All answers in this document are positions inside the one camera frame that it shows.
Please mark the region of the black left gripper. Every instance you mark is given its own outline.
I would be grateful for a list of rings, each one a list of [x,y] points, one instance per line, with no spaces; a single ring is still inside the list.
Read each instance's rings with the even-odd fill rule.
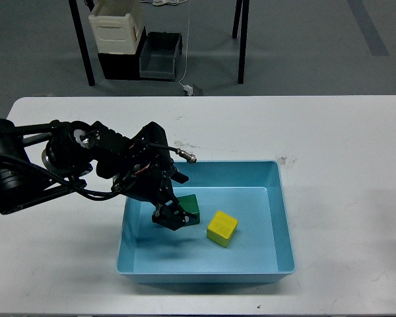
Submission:
[[[172,180],[184,184],[189,177],[174,167],[171,159],[128,161],[114,174],[114,192],[156,205],[152,214],[153,223],[178,230],[186,226],[188,217],[193,215],[182,208],[179,199],[177,203],[165,205],[174,199]]]

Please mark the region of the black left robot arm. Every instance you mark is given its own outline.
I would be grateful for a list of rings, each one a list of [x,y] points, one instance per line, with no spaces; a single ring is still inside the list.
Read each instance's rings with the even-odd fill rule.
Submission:
[[[100,122],[16,126],[0,119],[0,213],[71,193],[93,201],[124,195],[153,204],[152,221],[178,230],[197,215],[174,194],[172,184],[188,178],[175,167],[173,151],[155,122],[128,138]]]

